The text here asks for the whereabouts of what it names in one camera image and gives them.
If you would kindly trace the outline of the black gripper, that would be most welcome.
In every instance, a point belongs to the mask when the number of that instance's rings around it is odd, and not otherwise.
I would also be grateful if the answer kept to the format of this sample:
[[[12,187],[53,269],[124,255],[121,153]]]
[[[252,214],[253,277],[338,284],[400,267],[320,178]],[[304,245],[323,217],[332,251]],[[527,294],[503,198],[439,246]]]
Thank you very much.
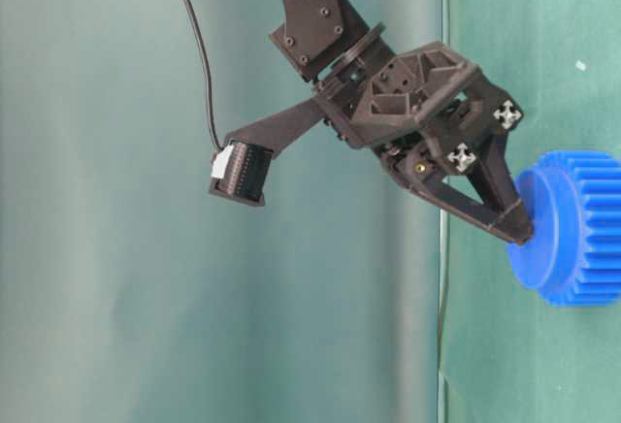
[[[399,186],[505,242],[533,236],[505,160],[522,112],[474,62],[440,42],[403,54],[376,42],[312,82],[338,133]],[[482,203],[448,176],[466,178]]]

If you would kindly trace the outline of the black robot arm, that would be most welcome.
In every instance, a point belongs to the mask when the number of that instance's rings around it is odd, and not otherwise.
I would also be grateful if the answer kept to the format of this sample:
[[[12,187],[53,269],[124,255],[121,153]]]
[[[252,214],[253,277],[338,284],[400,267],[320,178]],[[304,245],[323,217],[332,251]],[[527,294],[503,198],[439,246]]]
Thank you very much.
[[[271,36],[313,96],[230,134],[279,154],[317,122],[368,148],[405,190],[506,242],[533,225],[505,160],[518,104],[481,69],[434,42],[403,54],[348,0],[282,0]]]

